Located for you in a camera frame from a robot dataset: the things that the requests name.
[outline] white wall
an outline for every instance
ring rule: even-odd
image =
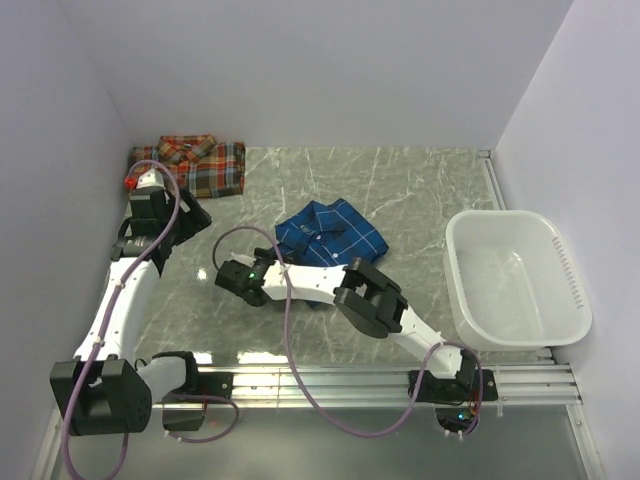
[[[571,0],[60,0],[138,143],[494,147]]]
[[[640,6],[576,0],[497,147],[510,208],[569,237],[594,311],[561,350],[611,479],[638,477]]]
[[[55,2],[2,2],[0,64],[0,476],[24,479],[49,371],[93,320],[130,139]]]

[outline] plaid shirt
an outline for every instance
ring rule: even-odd
[[[133,148],[130,162],[133,164],[139,160],[161,161],[175,175],[178,186],[187,187],[198,198],[218,198],[242,193],[245,170],[244,144],[228,142],[210,145],[211,141],[215,142],[211,135],[161,137],[158,148]],[[136,168],[133,175],[137,178],[150,168],[149,165],[143,165]]]
[[[356,257],[373,263],[389,250],[373,225],[342,198],[328,206],[312,201],[276,225],[276,238],[283,254],[313,267],[344,265]]]

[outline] blue plaid shirt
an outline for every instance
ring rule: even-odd
[[[276,238],[283,255],[312,267],[344,265],[356,257],[373,263],[389,250],[373,225],[342,198],[327,206],[311,201],[276,225]]]

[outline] white plastic bin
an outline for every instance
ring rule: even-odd
[[[573,257],[550,221],[526,211],[457,214],[445,274],[456,330],[484,351],[567,345],[591,327]]]

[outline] marble tabletop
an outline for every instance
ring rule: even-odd
[[[249,148],[243,195],[201,200],[213,225],[174,249],[151,295],[136,356],[197,352],[218,366],[285,363],[283,303],[250,307],[214,285],[215,240],[239,224],[273,232],[310,200],[347,199],[382,234],[389,252],[376,266],[396,281],[414,310],[447,339],[458,339],[444,277],[447,222],[467,209],[492,209],[481,161],[473,149]],[[223,241],[231,251],[266,247],[253,232]],[[390,340],[357,332],[332,305],[292,309],[291,344],[300,364],[406,364],[417,360]],[[533,353],[483,354],[493,361]]]

